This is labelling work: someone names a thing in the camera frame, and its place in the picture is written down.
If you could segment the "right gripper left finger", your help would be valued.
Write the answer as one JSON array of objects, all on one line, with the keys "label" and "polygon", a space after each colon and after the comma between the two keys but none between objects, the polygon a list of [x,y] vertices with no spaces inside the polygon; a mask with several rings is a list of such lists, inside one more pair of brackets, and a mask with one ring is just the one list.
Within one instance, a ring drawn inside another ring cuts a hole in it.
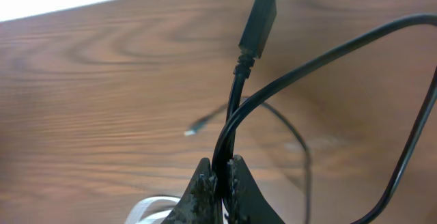
[{"label": "right gripper left finger", "polygon": [[223,223],[221,199],[216,195],[217,177],[210,159],[202,158],[181,199],[162,224]]}]

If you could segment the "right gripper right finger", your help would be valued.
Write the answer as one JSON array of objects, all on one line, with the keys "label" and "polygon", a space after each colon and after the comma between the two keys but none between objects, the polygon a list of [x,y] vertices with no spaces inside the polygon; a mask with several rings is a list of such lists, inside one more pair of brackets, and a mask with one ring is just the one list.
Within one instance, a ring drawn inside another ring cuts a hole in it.
[{"label": "right gripper right finger", "polygon": [[231,224],[284,224],[262,195],[243,157],[235,155],[227,163],[228,190],[225,206]]}]

